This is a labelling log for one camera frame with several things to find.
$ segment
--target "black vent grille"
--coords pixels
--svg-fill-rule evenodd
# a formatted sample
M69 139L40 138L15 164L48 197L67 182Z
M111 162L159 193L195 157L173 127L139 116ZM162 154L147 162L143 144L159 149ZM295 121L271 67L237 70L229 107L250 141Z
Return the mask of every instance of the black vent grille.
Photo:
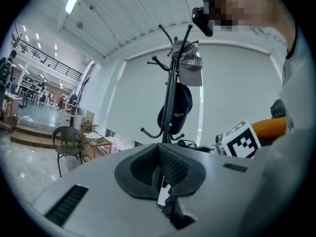
M58 226L62 226L69 218L70 214L82 200L88 188L75 185L73 186L45 215L47 219Z
M244 167L244 166L239 166L239 165L235 165L235 164L231 164L231 163L226 163L224 164L223 166L224 168L229 168L229 169L232 169L232 170L235 170L235 171L239 171L239 172L242 172L242 173L245 173L248 169L248 167Z

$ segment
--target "white roller blind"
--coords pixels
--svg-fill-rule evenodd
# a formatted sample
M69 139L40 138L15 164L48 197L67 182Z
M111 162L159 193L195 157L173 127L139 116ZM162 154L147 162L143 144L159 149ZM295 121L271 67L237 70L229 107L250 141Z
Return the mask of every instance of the white roller blind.
M216 134L245 119L271 118L281 81L269 56L240 47L199 45L203 66L203 128L201 145L215 143Z
M117 83L107 121L107 129L143 144L161 142L162 137L158 139L149 138L140 131L140 128L144 127L152 135L158 135L160 131L157 125L157 117L164 105L165 82L167 82L168 75L158 65L147 65L147 61L152 61L152 56L155 55L169 67L168 52L169 50L159 51L127 62ZM184 139L196 141L198 135L199 87L189 88L193 98L193 108L188 114L181 133L185 134Z

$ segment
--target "black coat rack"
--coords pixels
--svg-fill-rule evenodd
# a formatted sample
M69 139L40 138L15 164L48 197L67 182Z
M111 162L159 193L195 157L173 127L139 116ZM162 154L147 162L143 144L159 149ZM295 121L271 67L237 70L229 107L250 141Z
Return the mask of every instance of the black coat rack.
M172 42L172 39L170 35L166 32L166 30L162 27L162 25L159 25L159 27L163 30L163 32L167 35L168 39L171 43L171 48L173 45L178 41L178 38L174 38L174 42ZM177 57L177 60L171 59L170 66L167 67L165 64L161 63L156 56L152 57L152 60L154 62L147 62L147 64L154 64L159 65L164 71L168 72L168 81L166 83L167 90L166 90L166 97L164 101L164 108L163 108L163 114L162 114L162 124L160 132L157 136L151 135L149 132L147 132L143 127L140 129L142 132L144 132L146 135L153 139L157 139L162 135L162 142L163 143L172 143L172 141L179 140L184 137L184 134L181 134L177 138L173 138L171 134L171 127L172 127L172 120L173 120L173 114L174 114L174 102L175 102L175 93L176 93L176 84L178 80L178 68L179 68L179 62L180 58L183 53L184 45L188 39L188 36L190 34L190 31L192 29L192 25L188 25L187 32L185 34L185 37L183 39L183 43L180 48L179 55Z

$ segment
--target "backpack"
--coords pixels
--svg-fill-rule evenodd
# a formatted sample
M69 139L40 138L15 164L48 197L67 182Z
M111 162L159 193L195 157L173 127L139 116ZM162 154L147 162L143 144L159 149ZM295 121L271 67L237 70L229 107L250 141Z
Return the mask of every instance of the backpack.
M6 60L0 67L0 85L6 87L11 78L11 62Z

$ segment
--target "black cap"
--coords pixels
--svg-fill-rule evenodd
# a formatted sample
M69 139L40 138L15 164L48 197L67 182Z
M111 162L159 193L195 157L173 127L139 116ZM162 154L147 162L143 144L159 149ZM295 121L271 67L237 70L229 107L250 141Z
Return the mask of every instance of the black cap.
M172 119L172 127L171 134L175 135L180 133L184 122L186 121L187 115L192 109L193 101L192 95L189 88L181 83L177 83L176 85L176 95L175 95L175 103L174 103L174 114ZM162 115L163 115L163 107L159 112L157 123L159 128L161 128L162 124Z

